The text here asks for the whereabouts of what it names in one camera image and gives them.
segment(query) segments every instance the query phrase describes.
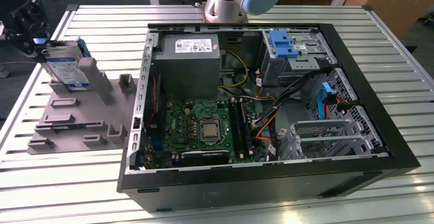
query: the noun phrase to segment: gray power supply casing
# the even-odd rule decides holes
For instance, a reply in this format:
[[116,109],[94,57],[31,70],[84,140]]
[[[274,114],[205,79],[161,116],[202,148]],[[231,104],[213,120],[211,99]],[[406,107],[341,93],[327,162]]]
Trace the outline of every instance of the gray power supply casing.
[[[177,50],[179,40],[211,40],[211,45],[207,46],[211,47],[211,51],[181,52]],[[162,73],[167,99],[177,101],[217,99],[222,59],[218,35],[167,35],[162,37],[159,46],[162,51],[155,52],[154,62]]]

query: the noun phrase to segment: blue hard drive label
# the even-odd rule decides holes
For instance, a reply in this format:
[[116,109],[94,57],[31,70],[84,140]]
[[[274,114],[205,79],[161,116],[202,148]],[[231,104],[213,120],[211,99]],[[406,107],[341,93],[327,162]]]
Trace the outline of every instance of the blue hard drive label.
[[78,68],[78,60],[74,57],[51,57],[47,61],[48,67],[72,90],[86,89],[90,81]]

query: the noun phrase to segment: slotted metal table surface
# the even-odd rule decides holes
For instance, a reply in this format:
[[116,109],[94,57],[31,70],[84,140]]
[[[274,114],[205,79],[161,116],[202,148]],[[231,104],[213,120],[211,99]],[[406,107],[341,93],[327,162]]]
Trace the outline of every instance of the slotted metal table surface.
[[[150,214],[116,192],[122,150],[27,154],[52,91],[36,66],[0,131],[0,222],[434,222],[434,82],[376,13],[361,7],[278,6],[249,19],[334,24],[422,167],[345,198]],[[66,12],[54,39],[82,36],[110,78],[138,76],[147,24],[155,22],[202,22],[201,9],[80,6]]]

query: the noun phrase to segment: white cable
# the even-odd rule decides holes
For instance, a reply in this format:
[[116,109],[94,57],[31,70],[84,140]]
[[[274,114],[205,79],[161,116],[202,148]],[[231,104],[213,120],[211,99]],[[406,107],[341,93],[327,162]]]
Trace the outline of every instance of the white cable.
[[14,64],[14,63],[32,63],[32,64],[38,64],[36,62],[31,62],[31,61],[12,61],[12,62],[0,63],[0,65],[3,65],[3,64]]
[[242,97],[242,98],[250,98],[253,100],[257,100],[257,101],[266,101],[267,99],[259,99],[259,98],[255,98],[255,97],[251,97],[251,96],[246,96],[246,95],[233,95],[231,93],[229,93],[225,89],[222,89],[222,91],[225,93],[227,93],[230,96],[235,96],[235,97]]

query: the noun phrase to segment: yellow wire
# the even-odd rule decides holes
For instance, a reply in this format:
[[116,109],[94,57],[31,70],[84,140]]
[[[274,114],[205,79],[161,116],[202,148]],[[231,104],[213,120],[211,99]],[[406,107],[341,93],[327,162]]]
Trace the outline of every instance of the yellow wire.
[[269,126],[270,122],[273,121],[273,119],[277,117],[278,112],[273,115],[273,117],[269,119],[269,121],[266,122],[266,124],[263,125],[263,128],[259,130],[255,138],[258,138],[261,136],[261,133],[263,132],[263,130],[266,129],[266,127]]
[[227,53],[230,53],[233,56],[235,56],[235,58],[239,60],[239,62],[243,64],[245,66],[245,69],[246,69],[246,76],[245,76],[245,79],[239,82],[239,83],[235,83],[235,84],[231,84],[231,85],[222,85],[219,86],[221,88],[233,88],[233,87],[237,87],[239,85],[242,85],[246,81],[247,81],[247,77],[249,77],[249,68],[247,68],[247,65],[243,61],[243,59],[233,52],[233,51],[226,51]]

